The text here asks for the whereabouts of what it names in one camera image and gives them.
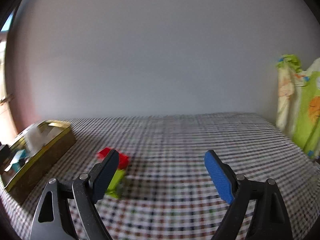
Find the cyan toy brick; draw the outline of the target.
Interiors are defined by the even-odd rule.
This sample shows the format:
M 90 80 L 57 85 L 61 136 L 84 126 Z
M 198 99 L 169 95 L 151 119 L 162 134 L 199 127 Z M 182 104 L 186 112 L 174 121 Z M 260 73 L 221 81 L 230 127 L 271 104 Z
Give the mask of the cyan toy brick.
M 28 153 L 25 149 L 17 151 L 9 166 L 5 169 L 5 172 L 8 172 L 9 170 L 18 172 L 21 169 L 21 167 L 25 164 L 25 160 L 27 157 Z

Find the lime green toy brick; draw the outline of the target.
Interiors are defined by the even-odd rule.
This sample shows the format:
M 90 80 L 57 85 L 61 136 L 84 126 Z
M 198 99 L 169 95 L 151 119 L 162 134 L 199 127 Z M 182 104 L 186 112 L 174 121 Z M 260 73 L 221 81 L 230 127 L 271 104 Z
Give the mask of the lime green toy brick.
M 123 180 L 125 178 L 126 170 L 117 169 L 110 184 L 108 185 L 105 195 L 119 199 L 123 191 Z

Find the white rectangular box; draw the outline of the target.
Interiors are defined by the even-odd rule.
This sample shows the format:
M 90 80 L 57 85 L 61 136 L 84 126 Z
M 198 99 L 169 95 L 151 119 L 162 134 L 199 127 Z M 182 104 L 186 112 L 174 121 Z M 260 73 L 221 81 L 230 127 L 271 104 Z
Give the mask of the white rectangular box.
M 53 140 L 60 130 L 53 126 L 48 126 L 43 132 L 40 131 L 38 126 L 32 126 L 24 135 L 25 142 L 31 155 L 35 155 L 51 140 Z

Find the red toy brick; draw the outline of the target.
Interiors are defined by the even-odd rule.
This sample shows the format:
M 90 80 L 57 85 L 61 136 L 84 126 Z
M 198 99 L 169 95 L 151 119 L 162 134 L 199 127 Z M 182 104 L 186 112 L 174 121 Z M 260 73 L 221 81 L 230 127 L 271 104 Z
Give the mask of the red toy brick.
M 103 160 L 110 152 L 112 148 L 106 147 L 100 150 L 96 156 L 98 160 Z M 129 157 L 123 153 L 119 152 L 119 163 L 117 169 L 125 170 L 129 165 Z

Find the wooden door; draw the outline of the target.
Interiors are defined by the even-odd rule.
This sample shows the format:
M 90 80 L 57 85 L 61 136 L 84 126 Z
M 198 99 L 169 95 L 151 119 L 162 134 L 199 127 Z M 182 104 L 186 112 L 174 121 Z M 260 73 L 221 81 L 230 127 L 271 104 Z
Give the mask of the wooden door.
M 16 14 L 14 9 L 8 16 L 5 24 L 1 29 L 1 144 L 8 144 L 14 140 L 17 135 L 17 129 L 12 118 L 9 102 L 12 95 L 7 93 L 5 81 L 5 53 L 7 48 L 7 39 L 12 21 Z

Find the gold metal tin box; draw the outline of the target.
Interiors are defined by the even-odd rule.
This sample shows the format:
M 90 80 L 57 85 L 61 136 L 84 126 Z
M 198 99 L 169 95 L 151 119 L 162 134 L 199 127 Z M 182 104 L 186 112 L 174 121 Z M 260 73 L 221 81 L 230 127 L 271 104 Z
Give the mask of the gold metal tin box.
M 35 155 L 31 155 L 24 135 L 32 126 L 38 126 L 43 132 L 48 126 L 59 129 L 56 137 L 44 146 Z M 1 180 L 4 189 L 18 204 L 23 204 L 33 188 L 43 178 L 43 176 L 52 168 L 52 166 L 74 145 L 76 138 L 72 132 L 71 124 L 66 121 L 46 120 L 30 125 L 12 141 L 10 148 L 10 157 L 7 166 L 1 170 Z M 5 169 L 9 166 L 16 152 L 25 149 L 28 157 L 25 164 L 18 172 Z

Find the checkered tablecloth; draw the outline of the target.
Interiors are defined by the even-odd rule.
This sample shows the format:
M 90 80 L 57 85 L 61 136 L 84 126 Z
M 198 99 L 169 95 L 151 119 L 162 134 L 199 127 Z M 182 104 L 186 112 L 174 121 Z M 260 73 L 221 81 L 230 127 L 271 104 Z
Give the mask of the checkered tablecloth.
M 204 166 L 214 150 L 235 173 L 272 178 L 284 199 L 294 239 L 319 217 L 319 168 L 261 116 L 252 113 L 71 119 L 76 143 L 23 204 L 1 190 L 12 227 L 28 239 L 42 190 L 50 178 L 88 172 L 105 147 L 129 156 L 120 198 L 96 205 L 113 239 L 211 239 L 228 205 Z

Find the green yellow hanging cloth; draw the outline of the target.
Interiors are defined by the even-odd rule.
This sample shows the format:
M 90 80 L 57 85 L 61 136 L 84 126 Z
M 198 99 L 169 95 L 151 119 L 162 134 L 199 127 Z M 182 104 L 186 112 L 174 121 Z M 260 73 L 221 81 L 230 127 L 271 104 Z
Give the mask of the green yellow hanging cloth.
M 310 159 L 319 158 L 319 59 L 302 69 L 295 54 L 277 63 L 278 108 L 276 126 Z

